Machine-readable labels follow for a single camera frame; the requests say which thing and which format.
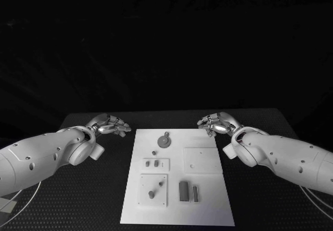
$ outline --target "perforated table surface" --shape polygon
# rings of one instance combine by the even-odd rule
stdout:
[[[236,227],[119,224],[126,188],[131,151],[136,128],[195,128],[207,114],[227,112],[244,125],[270,135],[296,138],[276,109],[113,112],[132,127],[125,138],[102,135],[105,152],[77,166],[66,165],[40,185],[28,207],[2,230],[24,231],[122,231],[122,230],[333,230],[333,222],[309,203],[299,187],[276,177],[263,166],[247,167],[237,158],[229,160],[221,148],[230,137],[217,135],[223,178]],[[84,125],[99,113],[67,115],[60,128]],[[12,214],[18,212],[35,186],[24,190]],[[317,193],[331,202],[331,196]]]

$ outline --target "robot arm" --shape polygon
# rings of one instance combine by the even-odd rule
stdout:
[[[33,186],[60,166],[77,165],[87,156],[97,160],[103,148],[96,136],[113,133],[123,137],[126,131],[129,126],[119,118],[100,114],[86,126],[30,137],[0,149],[0,196]]]
[[[293,184],[333,195],[331,152],[299,140],[270,136],[259,129],[242,126],[226,113],[203,117],[197,125],[210,137],[216,133],[230,135],[230,144],[223,148],[229,159],[237,156],[249,167],[263,165]]]

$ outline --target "screw hole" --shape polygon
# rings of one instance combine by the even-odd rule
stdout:
[[[34,163],[28,165],[28,169],[33,170],[33,168],[34,168]]]

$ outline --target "dark wall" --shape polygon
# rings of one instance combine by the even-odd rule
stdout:
[[[331,10],[302,1],[131,1],[8,16],[0,137],[53,131],[74,112],[275,107],[312,139],[331,115]]]

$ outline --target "cable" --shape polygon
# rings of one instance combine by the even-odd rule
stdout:
[[[311,198],[309,198],[308,194],[305,193],[304,189],[301,188],[301,186],[299,186],[299,189],[302,190],[302,192],[304,192],[304,194],[305,194],[308,200],[312,202],[312,204],[314,204],[314,206],[317,207],[317,209],[318,209],[318,210],[321,211],[321,213],[329,218],[329,220],[333,220],[333,217],[324,212],[324,210],[317,206],[317,204],[315,204],[314,201],[311,200]]]
[[[333,209],[333,207],[317,197],[317,195],[311,192],[311,190],[308,188],[305,188],[306,191],[309,192],[309,194],[314,196],[314,198],[329,208]]]
[[[0,225],[0,228],[17,217],[17,215],[21,213],[21,211],[22,211],[24,208],[27,207],[27,205],[28,205],[28,203],[31,202],[31,200],[33,200],[33,198],[34,198],[34,195],[35,195],[35,193],[37,193],[37,190],[38,190],[38,187],[40,187],[40,183],[41,183],[41,182],[38,182],[37,189],[35,189],[35,191],[34,191],[34,193],[33,193],[33,196],[31,196],[30,201],[25,203],[25,206],[24,206],[22,209],[17,212],[17,214],[9,218],[9,220],[8,220],[2,225]]]
[[[8,203],[14,200],[14,198],[18,196],[21,190],[15,193],[15,195],[12,196],[12,198],[8,200],[8,202],[4,204],[4,206],[0,208],[0,211],[1,209],[8,205]]]

